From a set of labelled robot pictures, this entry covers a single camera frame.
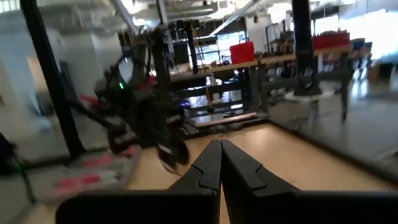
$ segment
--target ceiling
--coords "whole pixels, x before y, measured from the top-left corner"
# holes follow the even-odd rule
[[[134,22],[154,26],[159,22],[155,0],[120,0],[134,16]],[[225,17],[251,0],[211,0],[207,5],[199,0],[164,0],[168,20],[185,16],[209,20]],[[275,3],[289,0],[260,0],[245,15],[255,14]],[[110,0],[37,0],[45,25],[62,34],[94,32],[98,35],[113,34],[126,29],[126,23],[118,16]],[[19,0],[0,0],[0,32],[24,29],[25,21],[19,9]]]

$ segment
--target floor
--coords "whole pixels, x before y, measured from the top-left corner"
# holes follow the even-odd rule
[[[322,83],[325,88],[334,88],[334,83]],[[351,91],[349,96],[349,114],[348,120],[345,124],[340,122],[340,98],[339,95],[324,99],[320,102],[320,118],[318,122],[309,127],[307,122],[303,119],[300,125],[300,130],[304,133],[312,135],[323,142],[327,142],[332,146],[336,146],[341,150],[350,151],[363,157],[371,162],[377,163],[385,167],[385,169],[395,172],[398,175],[398,157],[394,156],[395,150],[398,150],[398,120],[394,116],[398,113],[398,101],[384,101],[368,98],[368,95],[376,95],[388,93],[398,89],[398,78],[392,77],[389,82],[379,82],[377,84],[370,84],[365,79],[355,81],[351,84]],[[286,125],[295,125],[295,116],[299,118],[306,118],[308,116],[308,105],[281,102],[271,108],[270,114],[272,119]],[[103,145],[106,143],[106,135],[102,128],[94,122],[88,121],[85,118],[77,117],[76,123],[80,138],[86,147]],[[240,138],[245,138],[247,134],[241,134]],[[261,142],[264,136],[261,135],[253,142]],[[38,134],[25,139],[11,139],[19,146],[19,154],[27,160],[35,160],[48,156],[66,155],[68,153],[67,147],[64,143],[61,132],[49,131],[47,133]],[[245,140],[245,144],[251,144],[250,141]],[[274,141],[268,143],[270,147],[277,147],[283,141]],[[205,147],[206,143],[195,142],[197,146]],[[239,147],[244,147],[242,143],[237,143]],[[143,161],[150,160],[150,155],[146,157],[143,155]],[[271,157],[278,157],[277,154],[271,154]],[[148,162],[148,166],[158,166],[153,162]],[[46,185],[51,184],[52,177],[62,172],[62,167],[52,170],[39,170],[30,174],[34,186],[36,186],[36,193],[40,194],[45,191],[42,183]],[[151,169],[146,170],[147,176],[152,175]],[[295,173],[277,173],[283,178],[292,178]],[[159,180],[152,179],[137,179],[137,185],[150,185],[153,188],[166,188],[175,179],[170,179],[165,183]],[[350,181],[339,186],[350,186]],[[26,200],[24,185],[19,177],[3,178],[0,177],[0,223],[6,223],[12,217],[23,211],[28,206]]]
[[[235,133],[217,134],[187,141],[194,161],[212,139],[229,139],[250,156],[264,164],[274,174],[302,190],[397,190],[393,186],[354,165],[330,156],[315,146],[297,139],[270,124],[247,128]],[[179,167],[183,174],[188,166]],[[168,173],[157,159],[154,149],[142,153],[129,189],[166,189],[179,176]],[[220,223],[229,223],[223,194],[221,194]],[[43,204],[21,220],[22,224],[53,224],[55,207]]]

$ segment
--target black pole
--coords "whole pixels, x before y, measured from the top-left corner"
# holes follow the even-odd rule
[[[69,149],[71,159],[75,159],[86,150],[79,139],[75,121],[73,120],[71,110],[67,103],[65,91],[61,81],[58,79],[59,71],[52,53],[49,38],[45,31],[42,16],[40,15],[36,1],[20,0],[20,4],[30,37],[32,38],[36,50],[37,58],[43,70],[44,79],[49,89],[55,113],[60,122],[63,138]]]
[[[194,44],[194,40],[193,40],[193,30],[191,28],[191,25],[188,24],[189,22],[187,22],[187,28],[185,29],[185,31],[187,32],[187,38],[188,38],[188,46],[189,49],[191,51],[191,59],[192,59],[192,72],[193,74],[197,74],[199,72],[199,68],[198,68],[198,60],[197,60],[197,52],[195,50],[195,44]]]
[[[297,86],[294,95],[317,95],[321,91],[315,80],[315,63],[313,54],[311,15],[309,0],[292,0],[294,41],[297,67]],[[306,86],[300,77],[311,72],[312,84]]]

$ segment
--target red storage box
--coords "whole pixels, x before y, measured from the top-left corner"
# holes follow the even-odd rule
[[[349,44],[349,33],[323,34],[312,38],[314,50],[339,47]]]
[[[254,45],[253,42],[245,42],[230,46],[232,64],[251,62],[254,60]]]

